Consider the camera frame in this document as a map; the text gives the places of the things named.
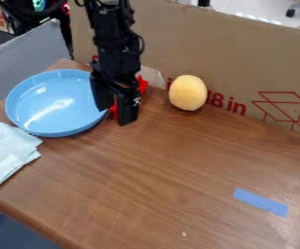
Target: red box diagram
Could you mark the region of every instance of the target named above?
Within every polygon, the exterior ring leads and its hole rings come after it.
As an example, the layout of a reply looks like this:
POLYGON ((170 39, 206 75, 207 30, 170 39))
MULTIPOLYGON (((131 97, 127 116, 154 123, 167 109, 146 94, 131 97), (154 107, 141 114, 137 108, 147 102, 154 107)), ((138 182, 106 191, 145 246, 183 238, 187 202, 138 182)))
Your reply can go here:
POLYGON ((273 119, 290 124, 290 130, 300 127, 300 95, 294 91, 259 91, 263 100, 251 103, 265 113, 263 122, 273 119))

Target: towel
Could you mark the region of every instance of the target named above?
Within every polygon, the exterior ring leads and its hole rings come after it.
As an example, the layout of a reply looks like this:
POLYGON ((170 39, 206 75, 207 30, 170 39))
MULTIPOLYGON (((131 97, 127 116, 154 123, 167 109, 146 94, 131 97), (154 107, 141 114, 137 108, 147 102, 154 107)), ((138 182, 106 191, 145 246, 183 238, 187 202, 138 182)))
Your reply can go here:
POLYGON ((42 140, 23 130, 0 123, 0 185, 31 161, 40 157, 42 140))

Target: wooden table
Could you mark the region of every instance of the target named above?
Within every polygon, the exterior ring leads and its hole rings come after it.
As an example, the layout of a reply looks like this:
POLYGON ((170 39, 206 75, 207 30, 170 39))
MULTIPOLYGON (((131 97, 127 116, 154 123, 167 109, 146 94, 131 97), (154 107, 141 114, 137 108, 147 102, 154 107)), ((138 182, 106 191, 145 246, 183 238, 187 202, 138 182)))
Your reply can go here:
POLYGON ((107 118, 43 140, 0 187, 0 210, 64 248, 300 248, 298 133, 210 106, 179 111, 150 88, 137 123, 107 118), (237 201, 237 187, 286 203, 288 217, 237 201))

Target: cardboard panel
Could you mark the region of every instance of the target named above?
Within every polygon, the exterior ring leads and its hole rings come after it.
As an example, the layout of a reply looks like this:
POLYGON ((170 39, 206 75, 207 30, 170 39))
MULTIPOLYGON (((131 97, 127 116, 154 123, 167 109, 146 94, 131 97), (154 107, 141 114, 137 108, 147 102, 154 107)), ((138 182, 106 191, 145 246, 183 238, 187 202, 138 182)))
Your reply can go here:
MULTIPOLYGON (((166 79, 201 77, 209 104, 300 131, 300 30, 170 0, 130 3, 146 41, 143 65, 166 79)), ((92 30, 84 9, 71 5, 75 59, 87 62, 92 30)))

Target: yellow fruit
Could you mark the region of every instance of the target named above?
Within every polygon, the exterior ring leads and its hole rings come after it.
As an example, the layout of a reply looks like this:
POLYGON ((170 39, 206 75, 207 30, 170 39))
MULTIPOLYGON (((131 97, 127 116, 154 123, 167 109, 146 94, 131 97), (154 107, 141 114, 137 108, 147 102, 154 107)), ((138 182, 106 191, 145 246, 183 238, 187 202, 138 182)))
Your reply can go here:
POLYGON ((207 88, 203 81, 191 75, 177 77, 170 87, 169 98, 177 108, 195 111, 207 99, 207 88))

